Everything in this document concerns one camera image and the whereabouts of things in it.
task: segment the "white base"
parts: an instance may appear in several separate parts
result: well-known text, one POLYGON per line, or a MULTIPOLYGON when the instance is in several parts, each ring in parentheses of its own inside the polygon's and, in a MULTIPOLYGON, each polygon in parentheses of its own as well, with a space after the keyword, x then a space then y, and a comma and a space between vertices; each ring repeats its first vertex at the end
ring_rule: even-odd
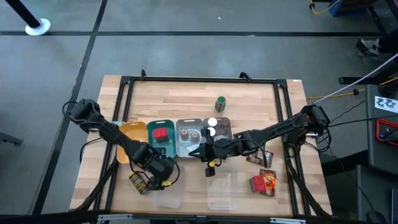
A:
POLYGON ((25 32, 28 35, 43 35, 47 31, 49 31, 49 29, 51 27, 50 21, 48 21, 47 19, 40 19, 40 21, 41 21, 41 25, 39 27, 31 28, 29 26, 26 26, 25 27, 25 32))

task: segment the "label sticker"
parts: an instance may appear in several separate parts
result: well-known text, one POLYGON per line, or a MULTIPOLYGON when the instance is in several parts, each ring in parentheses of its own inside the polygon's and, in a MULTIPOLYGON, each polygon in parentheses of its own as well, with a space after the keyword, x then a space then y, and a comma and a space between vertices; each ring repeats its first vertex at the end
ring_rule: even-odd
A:
POLYGON ((394 113, 398 113, 398 100, 374 96, 374 107, 394 113))

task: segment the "white cable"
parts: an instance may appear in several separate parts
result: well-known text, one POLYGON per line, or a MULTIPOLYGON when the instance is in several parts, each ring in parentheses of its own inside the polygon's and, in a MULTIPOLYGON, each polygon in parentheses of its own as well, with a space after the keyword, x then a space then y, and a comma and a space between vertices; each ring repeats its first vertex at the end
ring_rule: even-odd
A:
POLYGON ((341 88, 341 89, 335 91, 334 93, 331 93, 331 94, 329 94, 329 95, 323 97, 323 98, 320 99, 320 100, 317 100, 317 101, 313 102, 313 104, 319 103, 321 100, 324 100, 324 99, 328 98, 329 96, 333 96, 334 94, 336 94, 336 93, 338 93, 338 92, 340 92, 340 91, 343 91, 343 90, 345 90, 345 89, 347 89, 347 88, 349 88, 349 87, 351 87, 351 86, 353 86, 353 85, 359 83, 360 81, 364 80, 365 78, 367 78, 367 77, 369 77, 369 76, 375 74, 375 73, 378 72, 382 67, 384 67, 384 66, 387 65, 389 62, 391 62, 392 60, 394 60, 396 57, 398 57, 398 54, 392 56, 388 61, 384 62, 384 64, 380 65, 377 69, 373 70, 371 73, 369 73, 369 74, 365 75, 364 77, 360 78, 358 81, 356 81, 356 82, 354 82, 354 83, 352 83, 352 84, 349 84, 348 86, 345 86, 345 87, 343 87, 343 88, 341 88))

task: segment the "wooden table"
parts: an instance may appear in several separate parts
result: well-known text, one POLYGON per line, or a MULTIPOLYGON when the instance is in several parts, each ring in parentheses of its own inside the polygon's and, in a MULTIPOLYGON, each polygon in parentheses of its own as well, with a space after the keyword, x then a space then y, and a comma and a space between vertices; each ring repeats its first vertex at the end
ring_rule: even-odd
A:
MULTIPOLYGON (((103 80, 98 103, 101 113, 108 120, 112 118, 121 76, 106 75, 103 80)), ((287 80, 293 113, 297 113, 307 104, 303 84, 300 80, 287 80)), ((119 114, 121 119, 125 95, 119 114)), ((131 107, 128 121, 148 123, 158 119, 176 121, 184 118, 209 118, 220 116, 214 110, 217 96, 226 97, 226 109, 222 116, 231 120, 233 133, 249 129, 263 129, 278 121, 275 106, 274 89, 268 84, 254 83, 198 83, 198 82, 134 82, 131 107)), ((88 141, 98 138, 97 133, 90 133, 88 141)), ((315 144, 313 138, 307 141, 315 144)), ((78 174, 75 191, 70 208, 79 206, 97 184, 103 163, 106 143, 100 141, 86 147, 78 174)), ((274 153, 271 169, 277 172, 275 197, 266 197, 252 193, 249 178, 258 175, 261 166, 247 162, 245 157, 230 157, 222 166, 234 166, 238 172, 237 208, 235 210, 210 210, 207 205, 206 163, 198 159, 176 158, 178 164, 188 173, 185 179, 183 199, 178 209, 157 207, 152 204, 152 193, 139 195, 128 175, 130 167, 121 164, 112 202, 112 212, 133 214, 173 214, 173 215, 239 215, 239 216, 273 216, 291 217, 289 186, 283 159, 282 141, 280 138, 267 142, 266 150, 274 153)), ((301 159, 305 183, 315 200, 331 214, 325 180, 318 152, 309 146, 302 146, 301 159)), ((106 185, 100 208, 104 208, 108 186, 106 185)), ((303 214, 299 188, 296 186, 298 210, 303 214)))

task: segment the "yellow tag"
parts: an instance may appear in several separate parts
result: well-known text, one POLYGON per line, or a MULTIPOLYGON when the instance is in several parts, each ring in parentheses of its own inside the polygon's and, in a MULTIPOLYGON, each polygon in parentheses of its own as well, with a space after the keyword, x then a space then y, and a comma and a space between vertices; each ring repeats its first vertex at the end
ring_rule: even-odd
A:
POLYGON ((172 185, 172 183, 170 181, 168 181, 168 180, 162 182, 162 186, 164 186, 164 187, 167 187, 167 186, 170 186, 170 185, 172 185))
POLYGON ((213 167, 216 165, 216 160, 214 159, 213 161, 209 162, 209 166, 213 167))

